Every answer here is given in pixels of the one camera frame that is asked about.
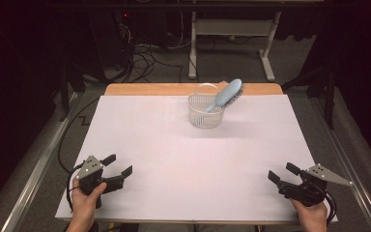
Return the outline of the person's left hand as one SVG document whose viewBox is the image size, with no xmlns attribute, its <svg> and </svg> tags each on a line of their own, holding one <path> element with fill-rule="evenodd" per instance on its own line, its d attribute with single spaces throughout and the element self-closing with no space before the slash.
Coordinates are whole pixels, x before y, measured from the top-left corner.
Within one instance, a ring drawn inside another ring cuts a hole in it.
<svg viewBox="0 0 371 232">
<path fill-rule="evenodd" d="M 90 195 L 84 194 L 79 188 L 79 180 L 74 179 L 72 182 L 74 190 L 72 191 L 72 220 L 94 222 L 97 199 L 106 189 L 106 183 L 99 184 Z"/>
</svg>

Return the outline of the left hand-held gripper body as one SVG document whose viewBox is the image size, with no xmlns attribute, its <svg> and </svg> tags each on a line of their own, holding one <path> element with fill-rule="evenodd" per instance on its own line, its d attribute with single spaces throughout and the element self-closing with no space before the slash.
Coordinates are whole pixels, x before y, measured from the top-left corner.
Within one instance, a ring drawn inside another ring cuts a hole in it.
<svg viewBox="0 0 371 232">
<path fill-rule="evenodd" d="M 90 195 L 101 183 L 106 183 L 106 189 L 103 193 L 116 191 L 124 186 L 125 178 L 121 174 L 111 178 L 103 178 L 104 166 L 100 162 L 101 160 L 96 157 L 89 156 L 83 161 L 82 167 L 76 175 L 79 180 L 79 188 L 86 195 Z"/>
</svg>

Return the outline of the white metal table frame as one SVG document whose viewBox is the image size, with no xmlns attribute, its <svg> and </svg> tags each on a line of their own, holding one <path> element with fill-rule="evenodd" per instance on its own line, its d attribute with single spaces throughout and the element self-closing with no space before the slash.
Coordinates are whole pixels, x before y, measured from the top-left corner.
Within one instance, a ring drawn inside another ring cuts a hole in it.
<svg viewBox="0 0 371 232">
<path fill-rule="evenodd" d="M 264 49 L 258 51 L 262 66 L 269 82 L 275 82 L 275 76 L 271 68 L 269 53 L 276 33 L 281 12 L 274 14 L 269 20 L 248 19 L 198 19 L 197 13 L 191 17 L 191 41 L 189 53 L 188 77 L 197 77 L 197 52 L 196 38 L 198 36 L 246 36 L 266 37 L 267 43 Z"/>
</svg>

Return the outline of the person's right hand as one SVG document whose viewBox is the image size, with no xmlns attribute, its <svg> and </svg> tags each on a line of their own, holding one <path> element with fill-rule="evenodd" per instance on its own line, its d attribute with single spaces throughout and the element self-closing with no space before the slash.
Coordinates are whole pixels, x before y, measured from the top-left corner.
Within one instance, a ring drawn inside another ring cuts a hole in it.
<svg viewBox="0 0 371 232">
<path fill-rule="evenodd" d="M 324 225 L 327 226 L 328 209 L 324 203 L 306 207 L 298 200 L 291 199 L 291 203 L 297 210 L 301 226 Z"/>
</svg>

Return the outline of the aluminium floor rail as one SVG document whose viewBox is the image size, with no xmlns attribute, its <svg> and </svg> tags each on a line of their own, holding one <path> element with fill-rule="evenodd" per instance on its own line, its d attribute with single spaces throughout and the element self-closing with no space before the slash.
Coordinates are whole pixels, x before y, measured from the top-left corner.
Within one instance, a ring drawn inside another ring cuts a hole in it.
<svg viewBox="0 0 371 232">
<path fill-rule="evenodd" d="M 328 133 L 339 166 L 354 181 L 353 196 L 371 231 L 371 149 L 341 98 L 334 103 L 332 129 L 325 119 L 324 102 L 319 99 L 310 101 Z"/>
<path fill-rule="evenodd" d="M 1 191 L 1 202 L 6 202 L 11 211 L 0 226 L 0 232 L 16 232 L 23 222 L 81 96 L 80 93 L 72 93 L 67 98 L 70 107 L 67 111 L 62 106 L 56 108 L 54 116 L 38 134 Z"/>
</svg>

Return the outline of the light blue hairbrush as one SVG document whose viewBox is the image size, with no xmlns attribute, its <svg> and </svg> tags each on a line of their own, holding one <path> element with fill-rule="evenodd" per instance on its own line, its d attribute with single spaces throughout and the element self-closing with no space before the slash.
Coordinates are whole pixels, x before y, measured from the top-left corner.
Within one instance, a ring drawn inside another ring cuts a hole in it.
<svg viewBox="0 0 371 232">
<path fill-rule="evenodd" d="M 206 113 L 212 112 L 216 107 L 225 108 L 235 102 L 243 94 L 243 82 L 234 79 L 221 90 L 214 99 L 214 102 L 205 108 Z"/>
</svg>

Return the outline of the black metal stand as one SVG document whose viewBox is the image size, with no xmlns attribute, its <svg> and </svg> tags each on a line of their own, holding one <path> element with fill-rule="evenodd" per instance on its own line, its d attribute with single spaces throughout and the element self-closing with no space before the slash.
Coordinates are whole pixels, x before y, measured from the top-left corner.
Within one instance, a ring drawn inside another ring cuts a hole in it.
<svg viewBox="0 0 371 232">
<path fill-rule="evenodd" d="M 66 120 L 70 112 L 69 88 L 72 88 L 74 92 L 83 93 L 86 85 L 83 81 L 82 70 L 75 63 L 65 62 L 60 70 L 61 122 Z"/>
<path fill-rule="evenodd" d="M 298 77 L 281 85 L 283 91 L 294 86 L 307 85 L 306 95 L 308 98 L 324 97 L 324 119 L 331 130 L 334 129 L 333 107 L 336 70 L 335 65 L 318 65 L 310 71 L 301 72 Z"/>
</svg>

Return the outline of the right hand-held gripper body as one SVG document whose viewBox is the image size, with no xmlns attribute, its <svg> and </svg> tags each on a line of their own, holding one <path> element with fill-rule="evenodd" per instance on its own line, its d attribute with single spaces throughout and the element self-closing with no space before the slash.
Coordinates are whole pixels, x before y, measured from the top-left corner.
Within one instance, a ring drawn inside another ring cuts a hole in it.
<svg viewBox="0 0 371 232">
<path fill-rule="evenodd" d="M 278 192 L 285 198 L 298 200 L 306 207 L 317 205 L 328 197 L 328 183 L 351 187 L 353 182 L 330 171 L 320 163 L 302 169 L 299 175 L 299 185 L 280 179 Z"/>
</svg>

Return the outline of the black computer tower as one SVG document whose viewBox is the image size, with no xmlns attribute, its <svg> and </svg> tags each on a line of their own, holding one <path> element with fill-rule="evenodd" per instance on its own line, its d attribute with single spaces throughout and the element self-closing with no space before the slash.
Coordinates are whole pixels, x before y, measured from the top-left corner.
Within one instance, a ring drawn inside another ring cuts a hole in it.
<svg viewBox="0 0 371 232">
<path fill-rule="evenodd" d="M 107 67 L 128 65 L 128 44 L 121 37 L 115 12 L 89 13 L 102 64 Z"/>
</svg>

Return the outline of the white plastic basket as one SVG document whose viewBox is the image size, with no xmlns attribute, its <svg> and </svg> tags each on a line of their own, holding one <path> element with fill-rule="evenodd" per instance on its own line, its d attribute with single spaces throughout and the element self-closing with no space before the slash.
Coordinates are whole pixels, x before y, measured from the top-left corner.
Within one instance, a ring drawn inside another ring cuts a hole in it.
<svg viewBox="0 0 371 232">
<path fill-rule="evenodd" d="M 224 110 L 220 106 L 216 106 L 210 112 L 205 111 L 214 103 L 218 93 L 219 89 L 212 83 L 202 83 L 194 88 L 194 92 L 187 98 L 188 120 L 193 126 L 213 129 L 221 123 Z"/>
</svg>

